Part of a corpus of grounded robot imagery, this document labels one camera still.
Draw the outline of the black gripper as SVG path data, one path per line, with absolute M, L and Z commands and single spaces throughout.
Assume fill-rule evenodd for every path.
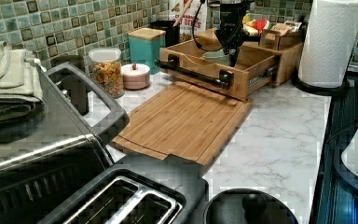
M 220 24 L 214 33 L 223 48 L 223 52 L 228 56 L 231 67 L 235 66 L 240 47 L 249 35 L 243 29 L 242 23 L 248 7 L 248 0 L 220 1 Z

